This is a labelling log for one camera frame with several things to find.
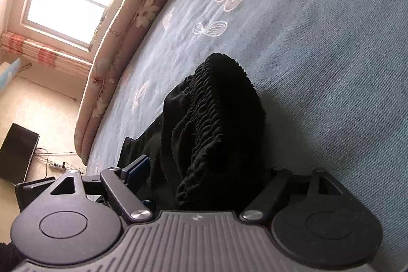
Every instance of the television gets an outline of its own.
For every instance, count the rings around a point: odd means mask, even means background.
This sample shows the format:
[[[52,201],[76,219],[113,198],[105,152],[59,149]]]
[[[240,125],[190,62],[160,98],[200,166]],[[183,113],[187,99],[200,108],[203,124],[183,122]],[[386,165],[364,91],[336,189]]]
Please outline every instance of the television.
[[[0,148],[0,178],[14,185],[25,182],[39,138],[27,128],[11,125]]]

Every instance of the beige floor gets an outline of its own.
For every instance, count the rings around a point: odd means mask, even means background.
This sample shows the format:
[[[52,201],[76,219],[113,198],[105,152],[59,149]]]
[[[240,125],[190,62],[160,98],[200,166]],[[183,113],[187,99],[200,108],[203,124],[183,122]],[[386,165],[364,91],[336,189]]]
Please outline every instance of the beige floor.
[[[49,152],[74,151],[75,120],[80,100],[47,89],[27,79],[16,76],[0,93],[0,144],[10,125],[15,122],[40,134],[39,148]],[[76,155],[50,157],[61,163],[66,161],[76,168],[84,167]],[[49,176],[59,177],[60,172],[48,169]],[[45,162],[34,157],[27,180],[44,178]],[[0,242],[9,242],[10,227],[19,209],[14,187],[0,180]]]

